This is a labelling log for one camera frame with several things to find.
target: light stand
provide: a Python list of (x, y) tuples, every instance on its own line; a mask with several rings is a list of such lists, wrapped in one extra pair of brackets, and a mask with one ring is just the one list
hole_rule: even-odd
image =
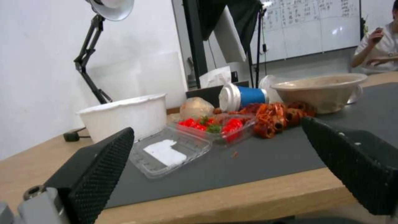
[(103, 21), (105, 20), (99, 14), (96, 14), (94, 18), (91, 20), (91, 26), (88, 29), (88, 33), (86, 39), (84, 40), (82, 49), (80, 50), (79, 56), (74, 60), (76, 70), (82, 75), (84, 80), (86, 81), (87, 85), (90, 87), (91, 91), (94, 93), (95, 97), (101, 104), (112, 102), (112, 99), (102, 90), (98, 89), (92, 79), (88, 76), (86, 65), (88, 60), (90, 59), (91, 55), (96, 51), (95, 45), (98, 41), (98, 38), (103, 31)]
[(267, 11), (266, 8), (262, 8), (258, 13), (258, 35), (257, 35), (257, 63), (256, 63), (256, 88), (258, 88), (258, 79), (260, 73), (260, 38), (261, 38), (261, 20), (263, 19), (265, 12)]

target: whiteboard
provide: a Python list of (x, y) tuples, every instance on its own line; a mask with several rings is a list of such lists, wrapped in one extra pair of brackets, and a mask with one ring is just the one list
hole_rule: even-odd
[[(263, 0), (268, 5), (262, 29), (267, 44), (267, 61), (358, 46), (359, 0)], [(250, 47), (257, 59), (258, 27)], [(263, 32), (260, 38), (260, 62)]]

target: food crumb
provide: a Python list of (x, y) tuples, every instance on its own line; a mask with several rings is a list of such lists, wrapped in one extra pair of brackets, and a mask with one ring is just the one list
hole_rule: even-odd
[(235, 151), (235, 152), (232, 154), (231, 157), (232, 157), (233, 159), (236, 159), (236, 158), (238, 157), (238, 155), (239, 155), (239, 153)]

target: table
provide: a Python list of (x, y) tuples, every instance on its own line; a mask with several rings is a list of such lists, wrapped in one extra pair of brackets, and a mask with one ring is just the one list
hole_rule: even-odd
[[(398, 72), (372, 75), (362, 86), (398, 82)], [(43, 184), (91, 139), (57, 136), (0, 161), (0, 200), (13, 212), (31, 186)], [(356, 203), (327, 168), (104, 210), (98, 224), (208, 223), (268, 220)]]

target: green leaf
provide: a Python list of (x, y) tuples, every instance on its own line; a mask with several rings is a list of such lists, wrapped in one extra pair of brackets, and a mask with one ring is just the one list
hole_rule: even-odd
[(209, 133), (218, 134), (221, 132), (221, 125), (212, 124), (207, 127), (206, 131)]

